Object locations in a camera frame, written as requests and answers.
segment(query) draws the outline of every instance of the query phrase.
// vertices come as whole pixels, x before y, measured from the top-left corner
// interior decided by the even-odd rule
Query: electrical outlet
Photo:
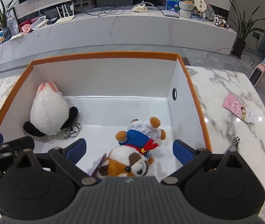
[[[256,32],[253,32],[253,35],[252,35],[254,38],[256,39],[259,39],[260,38],[260,34],[256,33]]]

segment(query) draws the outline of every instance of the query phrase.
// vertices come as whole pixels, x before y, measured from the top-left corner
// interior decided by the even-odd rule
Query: green leaves
[[[251,14],[251,16],[249,17],[248,21],[246,22],[246,18],[245,18],[245,10],[243,10],[243,17],[241,17],[241,13],[240,13],[240,10],[239,10],[239,7],[236,3],[236,1],[232,2],[231,0],[229,0],[236,15],[237,15],[237,18],[238,18],[238,26],[237,24],[232,21],[233,23],[235,23],[236,27],[237,27],[237,31],[238,31],[238,38],[242,41],[244,41],[247,36],[253,32],[253,31],[260,31],[262,33],[265,33],[265,31],[263,29],[259,29],[259,28],[252,28],[253,25],[257,22],[257,21],[260,21],[260,20],[265,20],[265,18],[261,18],[261,19],[256,19],[256,20],[253,20],[251,17],[256,13],[256,11],[259,9],[260,6],[258,6],[254,11],[253,13]]]
[[[13,0],[11,0],[8,3],[8,6],[5,8],[4,3],[2,0],[0,0],[1,5],[2,5],[2,10],[0,8],[0,23],[2,28],[6,28],[7,27],[7,19],[8,19],[8,14],[10,12],[10,10],[14,7],[14,5],[17,3],[17,1],[14,3],[14,5],[10,8],[11,3],[13,2]]]

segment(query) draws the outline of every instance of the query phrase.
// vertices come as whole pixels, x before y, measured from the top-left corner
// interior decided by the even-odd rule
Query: potted plant
[[[260,21],[260,20],[265,20],[265,18],[261,18],[261,19],[256,19],[253,20],[252,16],[255,14],[255,12],[259,9],[260,6],[258,6],[255,11],[253,11],[253,13],[251,14],[251,16],[249,17],[248,21],[246,22],[245,19],[245,10],[243,10],[243,16],[241,16],[240,10],[238,8],[238,5],[236,3],[236,1],[234,1],[234,3],[229,0],[235,13],[237,14],[238,17],[238,25],[233,21],[233,23],[235,23],[236,27],[237,27],[237,32],[238,32],[238,37],[234,46],[234,49],[232,51],[232,55],[236,56],[237,58],[241,59],[241,55],[242,52],[244,50],[244,47],[246,46],[246,42],[245,39],[247,38],[247,36],[253,32],[253,31],[260,31],[262,33],[265,33],[265,30],[263,29],[259,29],[259,28],[253,28],[255,22]]]
[[[0,0],[1,4],[2,4],[2,11],[0,9],[0,23],[1,23],[1,27],[3,29],[3,36],[5,41],[8,41],[11,39],[12,37],[12,33],[10,31],[10,29],[7,27],[7,19],[8,19],[8,14],[10,13],[11,9],[13,9],[14,5],[17,3],[17,1],[13,4],[13,6],[10,7],[11,3],[13,2],[13,0],[11,0],[8,3],[8,6],[5,8],[4,3],[2,0]]]

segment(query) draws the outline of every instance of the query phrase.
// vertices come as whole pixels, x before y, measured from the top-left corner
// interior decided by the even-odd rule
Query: marble table
[[[238,72],[187,66],[205,117],[213,153],[223,153],[235,136],[239,153],[265,189],[265,107],[248,78]],[[0,80],[0,108],[18,76]],[[228,92],[254,112],[247,124],[222,107]],[[265,203],[259,214],[265,221]]]

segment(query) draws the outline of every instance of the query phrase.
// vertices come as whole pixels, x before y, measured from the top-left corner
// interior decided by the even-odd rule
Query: pink heater
[[[261,63],[256,66],[253,73],[249,77],[249,80],[251,81],[253,86],[256,87],[263,79],[264,75],[265,75],[265,64]]]

